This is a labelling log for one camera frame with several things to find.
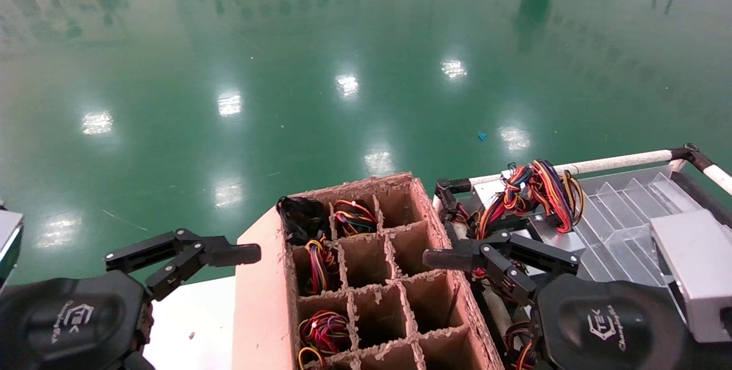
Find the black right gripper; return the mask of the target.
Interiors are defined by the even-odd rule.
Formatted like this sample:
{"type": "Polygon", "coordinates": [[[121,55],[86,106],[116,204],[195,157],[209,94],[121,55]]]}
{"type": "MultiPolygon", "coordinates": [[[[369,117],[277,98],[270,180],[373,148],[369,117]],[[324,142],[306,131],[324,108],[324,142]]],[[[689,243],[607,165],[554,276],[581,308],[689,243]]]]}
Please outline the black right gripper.
{"type": "Polygon", "coordinates": [[[510,232],[487,237],[511,261],[562,274],[534,297],[535,369],[729,369],[730,343],[699,343],[670,293],[579,279],[577,255],[510,232]]]}

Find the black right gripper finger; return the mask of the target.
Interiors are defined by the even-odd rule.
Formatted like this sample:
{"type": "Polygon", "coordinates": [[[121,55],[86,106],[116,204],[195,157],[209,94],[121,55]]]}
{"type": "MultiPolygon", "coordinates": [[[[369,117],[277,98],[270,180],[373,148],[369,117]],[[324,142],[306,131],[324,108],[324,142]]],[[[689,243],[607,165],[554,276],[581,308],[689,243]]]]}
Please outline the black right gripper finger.
{"type": "Polygon", "coordinates": [[[476,273],[489,281],[500,296],[508,297],[521,307],[534,305],[536,284],[486,240],[461,240],[457,248],[425,250],[423,264],[432,269],[476,273]]]}

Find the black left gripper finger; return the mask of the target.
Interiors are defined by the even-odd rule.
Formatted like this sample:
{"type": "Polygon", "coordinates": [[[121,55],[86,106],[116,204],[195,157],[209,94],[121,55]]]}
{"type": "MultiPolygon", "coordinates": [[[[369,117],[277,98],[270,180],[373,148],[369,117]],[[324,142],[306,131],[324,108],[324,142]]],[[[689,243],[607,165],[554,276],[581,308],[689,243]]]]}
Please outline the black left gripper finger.
{"type": "Polygon", "coordinates": [[[173,254],[164,256],[166,265],[146,280],[149,300],[164,300],[206,266],[227,268],[253,265],[261,260],[261,247],[258,244],[231,244],[223,236],[175,236],[168,240],[164,248],[172,250],[173,254]]]}

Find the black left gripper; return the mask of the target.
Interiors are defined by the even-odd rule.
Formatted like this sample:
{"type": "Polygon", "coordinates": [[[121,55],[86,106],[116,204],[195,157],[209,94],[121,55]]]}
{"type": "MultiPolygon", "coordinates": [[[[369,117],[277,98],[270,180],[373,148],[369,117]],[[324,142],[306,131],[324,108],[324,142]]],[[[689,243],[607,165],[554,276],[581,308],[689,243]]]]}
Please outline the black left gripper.
{"type": "Polygon", "coordinates": [[[127,274],[170,260],[202,238],[176,229],[110,251],[102,276],[6,287],[1,367],[152,369],[143,356],[152,306],[143,286],[127,274]]]}

